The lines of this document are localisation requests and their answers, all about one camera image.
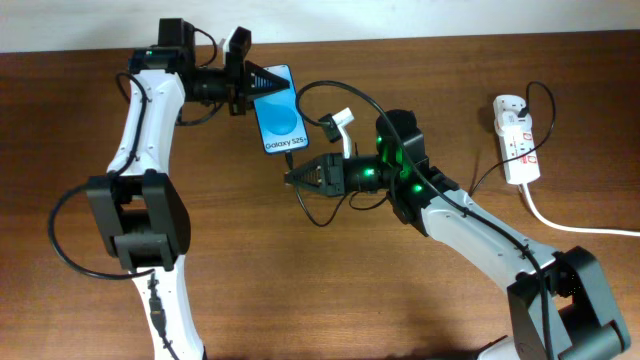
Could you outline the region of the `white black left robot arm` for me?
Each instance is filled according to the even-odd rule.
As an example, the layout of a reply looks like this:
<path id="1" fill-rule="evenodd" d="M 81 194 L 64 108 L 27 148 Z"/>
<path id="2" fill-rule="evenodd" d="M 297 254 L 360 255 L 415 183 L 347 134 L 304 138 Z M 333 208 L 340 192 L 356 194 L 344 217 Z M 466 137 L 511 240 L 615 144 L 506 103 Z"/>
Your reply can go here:
<path id="1" fill-rule="evenodd" d="M 118 259 L 143 303 L 157 359 L 204 359 L 186 286 L 188 211 L 169 176 L 173 135 L 187 102 L 227 102 L 233 114 L 291 83 L 228 50 L 220 69 L 195 62 L 186 46 L 134 51 L 124 133 L 107 171 L 85 192 L 107 253 Z"/>

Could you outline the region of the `blue Galaxy smartphone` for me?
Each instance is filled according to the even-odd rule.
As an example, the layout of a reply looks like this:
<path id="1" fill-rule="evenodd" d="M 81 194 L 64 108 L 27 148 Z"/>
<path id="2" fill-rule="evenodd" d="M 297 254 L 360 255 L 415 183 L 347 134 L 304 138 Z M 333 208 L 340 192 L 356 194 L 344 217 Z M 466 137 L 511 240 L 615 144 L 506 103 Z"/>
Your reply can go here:
<path id="1" fill-rule="evenodd" d="M 266 70 L 289 81 L 289 88 L 254 101 L 255 114 L 263 149 L 274 155 L 293 152 L 309 146 L 304 120 L 296 108 L 296 88 L 287 64 L 266 67 Z"/>

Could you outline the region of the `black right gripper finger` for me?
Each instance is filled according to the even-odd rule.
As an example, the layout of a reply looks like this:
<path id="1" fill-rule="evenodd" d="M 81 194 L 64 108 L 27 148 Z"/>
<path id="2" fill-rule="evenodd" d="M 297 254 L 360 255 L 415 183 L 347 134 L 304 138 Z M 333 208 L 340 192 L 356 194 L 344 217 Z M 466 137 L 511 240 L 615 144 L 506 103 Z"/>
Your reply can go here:
<path id="1" fill-rule="evenodd" d="M 293 179 L 293 178 L 285 178 L 284 182 L 288 185 L 294 186 L 297 189 L 310 191 L 319 195 L 329 196 L 330 194 L 330 191 L 327 189 L 327 186 L 323 185 L 322 183 L 317 183 L 317 182 L 312 183 L 312 182 L 307 182 L 307 181 Z"/>
<path id="2" fill-rule="evenodd" d="M 285 180 L 329 180 L 332 155 L 319 155 L 312 160 L 290 170 L 284 175 Z"/>

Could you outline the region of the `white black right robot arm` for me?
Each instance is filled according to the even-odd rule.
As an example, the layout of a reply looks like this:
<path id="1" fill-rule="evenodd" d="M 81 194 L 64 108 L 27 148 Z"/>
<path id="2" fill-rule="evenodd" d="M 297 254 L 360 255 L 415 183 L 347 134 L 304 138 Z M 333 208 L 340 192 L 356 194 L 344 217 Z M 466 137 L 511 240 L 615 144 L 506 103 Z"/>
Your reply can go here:
<path id="1" fill-rule="evenodd" d="M 284 180 L 327 197 L 383 190 L 401 222 L 471 262 L 507 296 L 512 332 L 464 359 L 612 359 L 631 336 L 602 267 L 582 247 L 562 252 L 500 221 L 430 165 L 413 112 L 376 121 L 376 152 L 327 153 Z"/>

